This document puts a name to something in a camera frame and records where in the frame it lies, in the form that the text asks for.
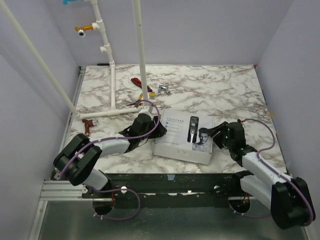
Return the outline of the white hair clipper kit box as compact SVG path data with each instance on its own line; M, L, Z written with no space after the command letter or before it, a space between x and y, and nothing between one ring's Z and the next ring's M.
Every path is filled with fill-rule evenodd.
M206 130L214 127L214 117L165 109L161 124L167 132L152 143L155 156L208 165L212 159L213 140Z

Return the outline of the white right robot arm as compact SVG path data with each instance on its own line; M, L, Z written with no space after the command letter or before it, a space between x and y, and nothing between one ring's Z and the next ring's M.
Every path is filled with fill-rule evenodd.
M248 193L270 211L275 224L285 230L293 226L308 226L316 219L308 184L300 177L279 171L247 144L243 121L223 122L205 132L247 173L238 173L230 183L230 191L241 196Z

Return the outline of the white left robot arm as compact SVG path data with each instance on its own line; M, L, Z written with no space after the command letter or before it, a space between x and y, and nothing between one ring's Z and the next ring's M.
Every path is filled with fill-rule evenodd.
M77 134L53 161L60 171L60 178L68 180L73 186L85 185L101 198L111 191L109 178L95 169L99 158L113 154L124 154L135 150L145 139L163 137L167 129L158 116L151 117L140 113L132 125L120 131L116 136L92 139L83 133Z

